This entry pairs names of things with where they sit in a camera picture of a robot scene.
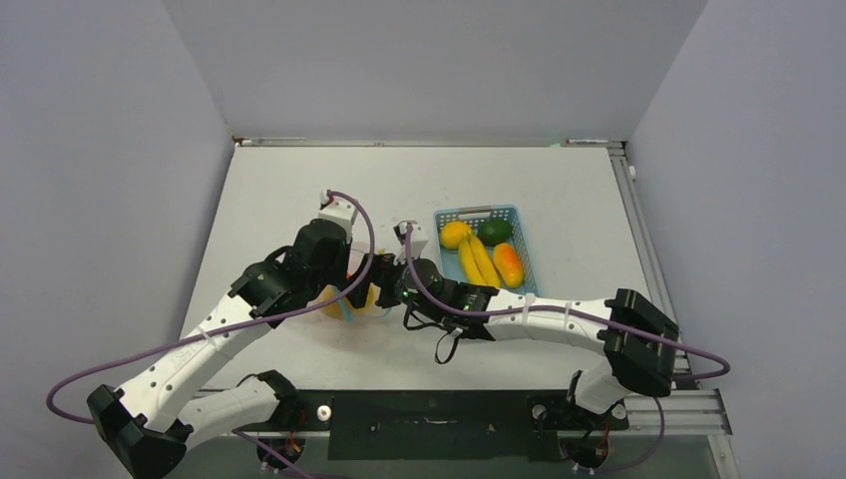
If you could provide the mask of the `blue plastic basket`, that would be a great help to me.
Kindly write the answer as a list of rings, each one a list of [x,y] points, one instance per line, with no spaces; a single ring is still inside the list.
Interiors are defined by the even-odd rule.
[[[494,206],[480,206],[480,207],[466,207],[457,209],[445,209],[436,211],[433,214],[433,221],[436,235],[439,235],[440,229],[447,223],[452,221],[460,221],[471,227],[473,234],[476,234],[480,223],[490,218],[501,218],[513,225],[513,233],[507,241],[517,252],[523,264],[525,278],[521,286],[517,288],[506,287],[502,279],[502,287],[515,293],[533,293],[539,295],[541,290],[537,275],[533,271],[532,255],[529,249],[529,242],[526,235],[527,229],[525,222],[522,220],[519,209],[514,205],[494,205]],[[488,255],[493,260],[494,247],[485,246]]]

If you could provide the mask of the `orange yellow mango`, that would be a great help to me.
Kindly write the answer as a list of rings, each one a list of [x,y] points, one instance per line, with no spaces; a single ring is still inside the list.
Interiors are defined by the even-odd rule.
[[[523,264],[516,250],[507,242],[497,244],[493,249],[493,263],[503,284],[517,288],[524,282]]]

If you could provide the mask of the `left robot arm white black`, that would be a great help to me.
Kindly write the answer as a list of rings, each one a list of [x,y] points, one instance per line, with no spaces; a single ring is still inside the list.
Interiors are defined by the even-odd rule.
[[[176,347],[117,388],[101,385],[87,404],[101,438],[134,478],[167,476],[193,447],[244,425],[273,429],[303,417],[296,388],[275,370],[203,398],[225,365],[330,285],[345,285],[351,228],[315,219],[293,242],[249,265]]]

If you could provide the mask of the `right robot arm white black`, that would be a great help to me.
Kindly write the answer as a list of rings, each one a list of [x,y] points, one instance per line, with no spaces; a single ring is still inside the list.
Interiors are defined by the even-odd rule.
[[[635,290],[620,288],[609,299],[555,300],[448,279],[426,258],[413,266],[410,272],[393,255],[377,255],[351,275],[360,282],[351,299],[358,304],[373,284],[378,306],[403,305],[455,342],[531,339],[598,354],[596,365],[573,375],[563,402],[566,418],[578,427],[592,425],[630,394],[671,392],[678,328]]]

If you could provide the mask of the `yellow banana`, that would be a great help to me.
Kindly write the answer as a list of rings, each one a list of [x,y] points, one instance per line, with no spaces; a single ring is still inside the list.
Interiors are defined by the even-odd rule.
[[[459,242],[458,258],[469,283],[492,287],[502,285],[485,246],[473,233],[467,233]]]

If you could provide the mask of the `green avocado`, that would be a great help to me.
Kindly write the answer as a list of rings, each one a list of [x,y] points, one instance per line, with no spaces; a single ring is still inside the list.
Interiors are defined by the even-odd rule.
[[[479,224],[476,237],[488,247],[507,242],[513,233],[513,225],[501,218],[490,218]]]

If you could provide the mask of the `yellow orange fruit bottom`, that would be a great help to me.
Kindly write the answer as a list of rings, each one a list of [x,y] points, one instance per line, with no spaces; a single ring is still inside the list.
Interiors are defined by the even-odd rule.
[[[316,302],[324,302],[333,299],[332,303],[325,305],[319,311],[333,319],[351,322],[356,318],[376,316],[380,309],[375,304],[376,289],[370,285],[366,296],[365,304],[362,307],[353,307],[351,302],[346,298],[335,299],[340,293],[340,290],[335,286],[327,286],[315,300]]]

